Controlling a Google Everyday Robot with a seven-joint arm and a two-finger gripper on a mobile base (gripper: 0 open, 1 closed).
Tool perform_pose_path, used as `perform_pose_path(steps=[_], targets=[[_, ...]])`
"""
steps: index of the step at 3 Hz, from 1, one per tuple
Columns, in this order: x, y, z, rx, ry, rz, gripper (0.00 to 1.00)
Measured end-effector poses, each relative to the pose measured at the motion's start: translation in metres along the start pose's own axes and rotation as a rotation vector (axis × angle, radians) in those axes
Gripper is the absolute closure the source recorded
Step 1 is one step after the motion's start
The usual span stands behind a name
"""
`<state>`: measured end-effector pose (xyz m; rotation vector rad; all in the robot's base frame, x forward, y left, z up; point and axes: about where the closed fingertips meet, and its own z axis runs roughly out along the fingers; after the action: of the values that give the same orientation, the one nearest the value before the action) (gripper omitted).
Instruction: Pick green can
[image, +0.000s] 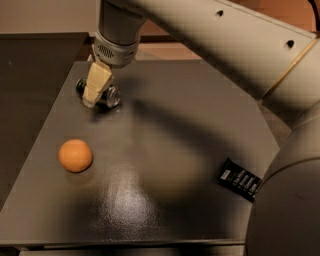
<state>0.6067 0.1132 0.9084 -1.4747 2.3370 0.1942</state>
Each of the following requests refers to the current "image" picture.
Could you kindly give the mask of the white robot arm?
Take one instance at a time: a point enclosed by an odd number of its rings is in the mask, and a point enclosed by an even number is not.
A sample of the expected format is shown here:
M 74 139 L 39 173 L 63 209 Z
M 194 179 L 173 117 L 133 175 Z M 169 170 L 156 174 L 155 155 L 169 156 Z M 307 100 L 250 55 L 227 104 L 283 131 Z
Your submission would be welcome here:
M 320 256 L 320 39 L 229 0 L 100 0 L 83 102 L 135 57 L 151 20 L 292 130 L 253 203 L 245 256 Z

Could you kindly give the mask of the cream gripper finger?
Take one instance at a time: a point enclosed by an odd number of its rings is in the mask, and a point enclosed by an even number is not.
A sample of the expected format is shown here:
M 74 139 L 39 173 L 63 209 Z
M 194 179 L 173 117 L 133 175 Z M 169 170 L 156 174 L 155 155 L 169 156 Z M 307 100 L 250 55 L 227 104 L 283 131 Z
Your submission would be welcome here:
M 100 62 L 93 62 L 86 80 L 86 86 L 82 95 L 83 104 L 92 108 L 101 98 L 103 92 L 113 81 L 111 68 Z

